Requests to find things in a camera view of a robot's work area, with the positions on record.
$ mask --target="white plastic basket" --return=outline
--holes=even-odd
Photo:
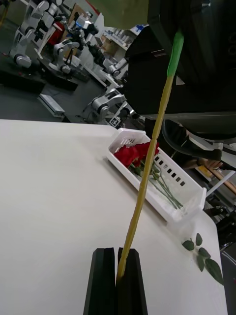
[[[119,129],[114,134],[107,151],[107,158],[127,178],[128,181],[139,189],[140,177],[133,175],[115,156],[121,147],[133,146],[138,143],[149,142],[150,139],[144,131]],[[204,207],[206,188],[199,186],[181,167],[179,167],[161,149],[155,157],[156,165],[161,169],[162,177],[173,196],[183,205],[181,209],[175,209],[151,183],[148,184],[146,200],[156,211],[171,223],[189,221]]]

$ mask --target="person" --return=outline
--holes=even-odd
[[[154,125],[155,120],[150,120],[147,118],[145,119],[145,131],[149,138],[151,138],[152,136]],[[172,121],[168,122],[168,126],[168,133],[170,137],[172,137],[179,146],[188,149],[198,148],[194,143],[189,140],[188,131],[183,126],[180,126],[179,124]],[[212,161],[205,158],[192,157],[175,151],[164,139],[162,131],[160,132],[158,142],[160,148],[184,169],[196,168],[201,165],[204,165],[206,168],[209,169],[216,169],[222,166],[222,163],[220,161]]]

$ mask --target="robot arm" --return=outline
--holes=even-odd
[[[26,55],[28,44],[35,40],[38,41],[44,36],[49,27],[54,23],[54,16],[58,11],[58,5],[62,0],[46,1],[43,0],[38,5],[31,0],[27,6],[23,23],[17,29],[10,56],[14,62],[22,67],[29,68],[31,59]]]

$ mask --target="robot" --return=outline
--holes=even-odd
[[[94,24],[89,21],[89,18],[84,17],[83,14],[79,16],[77,12],[70,26],[65,25],[65,29],[68,31],[70,38],[54,46],[55,64],[50,63],[49,67],[55,71],[62,71],[64,74],[69,74],[71,67],[65,64],[63,60],[65,52],[70,49],[69,55],[71,55],[74,48],[78,48],[82,51],[84,46],[89,44],[92,36],[98,33],[98,30]]]
[[[31,41],[38,41],[44,36],[55,21],[55,16],[62,0],[31,0],[27,5],[23,23],[16,31],[10,56],[14,62],[29,68],[32,60],[26,55],[26,49]]]

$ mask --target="green leaf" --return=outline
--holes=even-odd
[[[201,255],[197,255],[197,263],[198,263],[199,269],[201,270],[201,272],[203,272],[204,260],[203,260],[203,257]]]
[[[203,242],[203,239],[201,237],[201,235],[199,233],[197,233],[197,236],[196,236],[196,245],[197,246],[200,246]]]
[[[139,167],[135,167],[134,173],[142,177],[142,171]]]
[[[224,279],[220,270],[220,266],[213,259],[207,258],[205,260],[205,265],[208,272],[213,276],[213,278],[220,284],[224,285]]]
[[[182,244],[184,248],[186,248],[188,251],[193,251],[194,250],[194,243],[192,241],[185,241]]]
[[[210,258],[210,254],[209,254],[208,251],[205,250],[205,248],[203,248],[203,247],[199,248],[198,253],[199,253],[202,257]]]

